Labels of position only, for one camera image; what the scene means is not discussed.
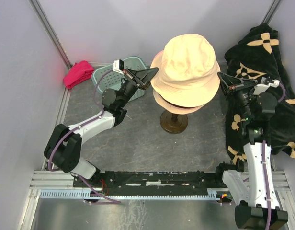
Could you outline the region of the black beige bucket hat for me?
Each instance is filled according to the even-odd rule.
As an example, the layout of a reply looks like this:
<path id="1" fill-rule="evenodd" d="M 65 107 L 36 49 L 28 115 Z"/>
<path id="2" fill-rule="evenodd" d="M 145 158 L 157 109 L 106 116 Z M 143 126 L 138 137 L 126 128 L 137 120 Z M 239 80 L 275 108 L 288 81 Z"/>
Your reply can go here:
<path id="1" fill-rule="evenodd" d="M 165 100 L 161 95 L 160 95 L 161 99 L 163 99 L 165 102 L 167 102 L 168 104 L 174 106 L 174 107 L 178 107 L 178 108 L 182 108 L 182 109 L 194 109 L 194 108 L 201 108 L 203 107 L 205 104 L 203 105 L 199 105 L 199 106 L 195 106 L 195 107 L 185 107 L 185 106 L 180 106 L 180 105 L 176 105 L 176 104 L 173 104 L 167 100 Z"/>

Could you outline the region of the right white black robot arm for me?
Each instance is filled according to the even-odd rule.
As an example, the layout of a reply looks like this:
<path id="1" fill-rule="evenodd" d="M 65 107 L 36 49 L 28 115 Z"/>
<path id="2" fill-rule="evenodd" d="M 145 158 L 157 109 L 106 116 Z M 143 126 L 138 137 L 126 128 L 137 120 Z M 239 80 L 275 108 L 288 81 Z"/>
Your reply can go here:
<path id="1" fill-rule="evenodd" d="M 271 169 L 270 118 L 278 99 L 267 90 L 280 86 L 278 80 L 240 79 L 219 72 L 220 85 L 227 98 L 237 101 L 242 122 L 239 135 L 248 163 L 246 185 L 236 166 L 223 166 L 214 175 L 219 187 L 228 187 L 235 207 L 235 223 L 240 229 L 278 230 L 288 222 L 288 213 L 280 209 L 274 191 Z"/>

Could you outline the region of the peach bucket hat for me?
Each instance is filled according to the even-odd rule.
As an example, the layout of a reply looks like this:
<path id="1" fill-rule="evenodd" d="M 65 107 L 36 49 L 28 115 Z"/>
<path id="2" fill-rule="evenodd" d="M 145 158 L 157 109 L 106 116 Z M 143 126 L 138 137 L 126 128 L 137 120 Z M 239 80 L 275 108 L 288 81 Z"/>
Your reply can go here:
<path id="1" fill-rule="evenodd" d="M 165 100 L 195 107 L 210 102 L 218 91 L 220 66 L 207 39 L 198 34 L 172 38 L 163 49 L 161 73 L 154 86 Z"/>
<path id="2" fill-rule="evenodd" d="M 160 105 L 162 108 L 164 108 L 165 110 L 171 112 L 171 113 L 175 113 L 177 112 L 177 108 L 173 105 L 171 105 L 170 103 L 168 103 L 167 101 L 165 101 L 160 94 L 158 94 L 156 91 L 153 90 L 153 97 L 156 101 L 156 103 L 158 105 Z"/>

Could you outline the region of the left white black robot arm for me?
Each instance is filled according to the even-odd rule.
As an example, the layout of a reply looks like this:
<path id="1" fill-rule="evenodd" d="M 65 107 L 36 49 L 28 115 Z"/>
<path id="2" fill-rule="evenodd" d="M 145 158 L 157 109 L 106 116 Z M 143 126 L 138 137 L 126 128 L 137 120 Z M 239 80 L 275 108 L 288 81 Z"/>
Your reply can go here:
<path id="1" fill-rule="evenodd" d="M 158 70 L 116 69 L 124 76 L 121 87 L 118 90 L 104 90 L 101 111 L 98 114 L 74 125 L 59 124 L 54 128 L 44 151 L 48 169 L 53 172 L 53 166 L 56 166 L 56 170 L 83 177 L 90 187 L 97 186 L 100 182 L 100 170 L 81 156 L 82 145 L 97 134 L 119 125 L 127 113 L 125 105 L 137 90 L 145 90 L 150 86 L 150 81 Z"/>

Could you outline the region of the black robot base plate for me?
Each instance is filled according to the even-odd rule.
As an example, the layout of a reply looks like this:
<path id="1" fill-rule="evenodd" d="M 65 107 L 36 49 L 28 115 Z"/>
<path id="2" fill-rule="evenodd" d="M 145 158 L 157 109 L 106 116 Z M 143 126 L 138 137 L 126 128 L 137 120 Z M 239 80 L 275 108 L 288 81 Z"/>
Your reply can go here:
<path id="1" fill-rule="evenodd" d="M 215 172 L 104 171 L 87 180 L 106 195 L 206 195 L 208 189 L 227 189 Z"/>

